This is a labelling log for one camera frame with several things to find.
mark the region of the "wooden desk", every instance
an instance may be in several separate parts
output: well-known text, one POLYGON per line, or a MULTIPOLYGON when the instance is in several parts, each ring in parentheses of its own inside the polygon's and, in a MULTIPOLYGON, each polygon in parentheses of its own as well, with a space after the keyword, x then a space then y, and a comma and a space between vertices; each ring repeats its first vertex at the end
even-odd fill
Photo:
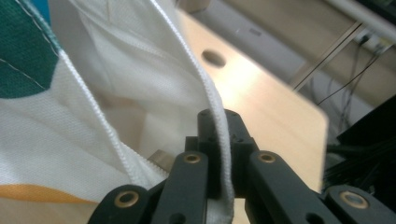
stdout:
MULTIPOLYGON (((327 119, 265 69, 208 32, 184 14, 182 25, 192 46, 213 77, 224 106, 238 112, 260 149, 274 151, 311 188, 322 174, 327 119), (224 57, 218 68, 201 57, 212 49, 224 57)), ((86 223, 96 204, 27 203, 0 199, 0 223, 86 223)), ((236 202, 234 223, 248 223, 243 202, 236 202)))

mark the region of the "stitched seam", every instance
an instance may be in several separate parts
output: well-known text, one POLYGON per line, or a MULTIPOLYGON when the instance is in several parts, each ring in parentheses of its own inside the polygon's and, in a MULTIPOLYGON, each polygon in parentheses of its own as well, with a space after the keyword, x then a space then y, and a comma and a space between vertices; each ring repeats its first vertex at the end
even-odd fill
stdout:
POLYGON ((20 69, 12 66, 12 64, 8 63, 7 61, 3 60, 0 58, 0 62, 7 64, 9 67, 11 67, 12 69, 14 69, 17 72, 20 72, 21 74, 23 74, 24 77, 27 77, 29 79, 31 79, 38 87, 40 87, 41 89, 45 90, 45 88, 43 86, 40 85, 40 83, 38 83, 34 78, 29 77, 26 73, 22 72, 20 69))
POLYGON ((28 15, 32 19, 33 24, 38 28, 38 30, 40 31, 40 33, 43 36, 43 38, 47 41, 47 43, 49 43, 49 46, 52 49, 53 54, 55 54, 56 57, 59 58, 58 53, 56 52, 56 50, 51 45, 51 43, 50 43, 49 39, 47 38, 47 36, 44 34, 43 29, 38 25, 37 21, 35 20, 35 17, 32 16, 32 14, 30 14, 28 12, 28 10, 21 4, 21 2, 19 0, 15 0, 15 2, 18 3, 18 5, 20 5, 21 9, 26 13, 26 15, 28 15))

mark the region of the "fabric bag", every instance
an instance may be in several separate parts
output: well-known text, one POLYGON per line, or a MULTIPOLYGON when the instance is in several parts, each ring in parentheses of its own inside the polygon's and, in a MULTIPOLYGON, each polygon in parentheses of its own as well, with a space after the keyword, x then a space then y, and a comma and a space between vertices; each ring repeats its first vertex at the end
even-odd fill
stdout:
POLYGON ((182 152, 197 113, 210 108, 222 193, 209 202, 207 222, 231 222, 225 114, 172 2, 49 6, 62 46, 28 0, 0 1, 0 196, 88 203, 124 184, 150 189, 167 173, 146 158, 157 149, 182 152))

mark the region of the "orange fabric patch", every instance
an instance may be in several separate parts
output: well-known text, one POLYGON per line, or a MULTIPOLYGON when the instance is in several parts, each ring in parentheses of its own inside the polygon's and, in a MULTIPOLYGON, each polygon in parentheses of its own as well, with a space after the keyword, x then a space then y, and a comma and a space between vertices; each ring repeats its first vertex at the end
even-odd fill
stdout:
POLYGON ((93 203, 57 189, 38 185, 0 185, 0 197, 41 203, 93 203))

